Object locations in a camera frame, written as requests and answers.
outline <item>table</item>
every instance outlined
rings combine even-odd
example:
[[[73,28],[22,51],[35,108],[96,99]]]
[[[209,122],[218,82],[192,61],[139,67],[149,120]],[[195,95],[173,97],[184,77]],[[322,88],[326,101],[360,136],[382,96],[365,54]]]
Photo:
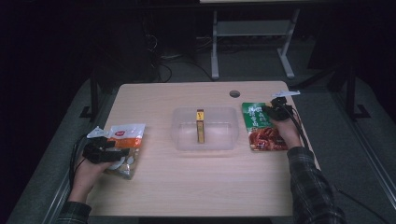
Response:
[[[244,102],[270,102],[286,91],[281,81],[126,84],[107,119],[111,125],[146,123],[132,180],[103,175],[87,203],[92,216],[291,216],[286,151],[252,152],[242,116]],[[230,91],[239,91],[233,98]],[[287,97],[288,104],[293,105]],[[186,155],[171,139],[172,113],[180,106],[236,109],[239,137],[229,153]]]

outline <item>plaid shirt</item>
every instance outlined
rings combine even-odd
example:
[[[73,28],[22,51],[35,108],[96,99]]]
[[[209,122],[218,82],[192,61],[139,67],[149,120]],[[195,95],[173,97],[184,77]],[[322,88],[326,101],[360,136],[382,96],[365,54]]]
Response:
[[[344,212],[334,204],[332,188],[317,169],[314,153],[304,147],[288,151],[293,217],[298,224],[347,223]],[[57,224],[84,224],[91,208],[84,203],[66,202]]]

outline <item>red logo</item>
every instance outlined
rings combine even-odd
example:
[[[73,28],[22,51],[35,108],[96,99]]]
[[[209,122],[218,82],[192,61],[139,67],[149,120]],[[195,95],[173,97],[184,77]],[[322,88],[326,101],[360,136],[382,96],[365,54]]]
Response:
[[[124,134],[125,134],[125,131],[119,131],[119,132],[115,133],[116,136],[123,136]]]

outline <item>white metal stand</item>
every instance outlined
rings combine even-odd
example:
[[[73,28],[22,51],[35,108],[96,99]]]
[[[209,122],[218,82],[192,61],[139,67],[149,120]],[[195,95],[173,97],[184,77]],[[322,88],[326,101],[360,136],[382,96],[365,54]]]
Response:
[[[282,21],[218,21],[218,12],[213,15],[213,47],[212,47],[212,78],[219,79],[218,36],[237,35],[284,35],[285,44],[278,49],[279,59],[288,78],[294,78],[294,73],[287,58],[287,52],[293,36],[300,9],[295,9],[291,20]]]

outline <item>plastic container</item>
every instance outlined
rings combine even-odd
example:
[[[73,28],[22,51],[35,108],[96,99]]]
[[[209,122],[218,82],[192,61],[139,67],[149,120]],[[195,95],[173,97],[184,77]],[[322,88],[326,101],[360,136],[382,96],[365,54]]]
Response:
[[[198,143],[197,109],[205,113],[204,143]],[[232,107],[179,107],[173,112],[172,139],[177,150],[231,150],[238,135],[236,110]]]

